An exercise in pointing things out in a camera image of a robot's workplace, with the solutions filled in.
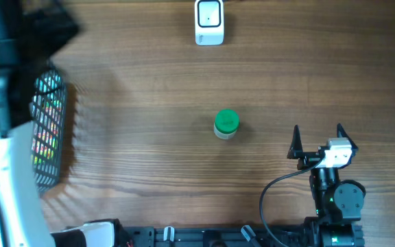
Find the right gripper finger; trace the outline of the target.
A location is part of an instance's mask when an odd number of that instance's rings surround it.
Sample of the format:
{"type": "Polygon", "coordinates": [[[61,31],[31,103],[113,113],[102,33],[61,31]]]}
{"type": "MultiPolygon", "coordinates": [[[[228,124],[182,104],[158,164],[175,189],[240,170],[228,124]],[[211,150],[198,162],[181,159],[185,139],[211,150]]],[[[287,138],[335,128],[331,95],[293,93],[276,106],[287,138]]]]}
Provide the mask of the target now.
{"type": "Polygon", "coordinates": [[[337,137],[339,138],[347,138],[351,144],[351,149],[352,152],[358,152],[359,148],[358,146],[355,144],[355,142],[348,136],[348,134],[346,133],[346,131],[344,130],[344,127],[339,123],[337,124],[337,137]]]}
{"type": "Polygon", "coordinates": [[[303,157],[303,148],[302,148],[302,141],[300,136],[300,129],[298,125],[295,125],[291,145],[287,153],[287,158],[298,159],[302,157],[303,157]]]}

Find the green lid jar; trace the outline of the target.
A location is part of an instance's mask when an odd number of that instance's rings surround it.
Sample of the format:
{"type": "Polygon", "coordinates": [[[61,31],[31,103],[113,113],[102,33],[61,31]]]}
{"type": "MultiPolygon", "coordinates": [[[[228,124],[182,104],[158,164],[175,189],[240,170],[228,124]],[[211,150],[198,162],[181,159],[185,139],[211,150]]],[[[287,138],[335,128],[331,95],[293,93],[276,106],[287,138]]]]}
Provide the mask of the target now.
{"type": "Polygon", "coordinates": [[[229,108],[220,110],[214,120],[213,130],[215,135],[223,140],[232,139],[239,128],[238,114],[229,108]]]}

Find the Haribo gummy candy bag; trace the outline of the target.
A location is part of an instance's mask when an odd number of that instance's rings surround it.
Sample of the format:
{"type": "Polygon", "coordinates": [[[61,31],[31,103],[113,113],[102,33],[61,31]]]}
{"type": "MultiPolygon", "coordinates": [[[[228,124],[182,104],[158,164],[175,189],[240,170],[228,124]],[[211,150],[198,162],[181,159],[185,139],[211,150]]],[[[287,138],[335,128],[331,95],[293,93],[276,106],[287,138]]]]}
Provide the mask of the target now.
{"type": "Polygon", "coordinates": [[[56,161],[61,146],[65,91],[59,75],[44,75],[36,80],[38,92],[33,96],[34,120],[32,161],[34,167],[56,161]]]}

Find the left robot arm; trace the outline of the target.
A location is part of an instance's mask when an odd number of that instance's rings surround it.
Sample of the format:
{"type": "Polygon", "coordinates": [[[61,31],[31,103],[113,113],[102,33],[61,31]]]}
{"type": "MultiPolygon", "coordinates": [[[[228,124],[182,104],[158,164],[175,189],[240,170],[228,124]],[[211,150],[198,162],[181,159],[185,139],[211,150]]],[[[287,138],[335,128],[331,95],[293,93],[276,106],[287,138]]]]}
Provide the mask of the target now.
{"type": "Polygon", "coordinates": [[[34,118],[39,99],[62,89],[45,87],[51,57],[79,32],[61,1],[32,9],[24,1],[0,1],[0,246],[122,246],[117,220],[96,220],[51,232],[38,187],[52,179],[36,169],[33,138],[48,115],[34,118]]]}

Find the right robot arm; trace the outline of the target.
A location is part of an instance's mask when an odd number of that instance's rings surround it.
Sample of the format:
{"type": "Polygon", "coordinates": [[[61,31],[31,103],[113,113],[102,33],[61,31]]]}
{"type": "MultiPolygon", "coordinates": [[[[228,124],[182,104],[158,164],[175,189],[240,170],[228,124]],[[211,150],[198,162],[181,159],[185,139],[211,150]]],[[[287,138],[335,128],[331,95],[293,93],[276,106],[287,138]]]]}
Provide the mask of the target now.
{"type": "Polygon", "coordinates": [[[298,160],[297,169],[310,173],[309,185],[315,203],[315,217],[307,217],[303,226],[304,246],[365,245],[361,220],[366,189],[355,180],[342,180],[339,170],[348,167],[359,148],[341,124],[337,136],[327,140],[315,152],[305,152],[300,130],[294,127],[287,158],[298,160]]]}

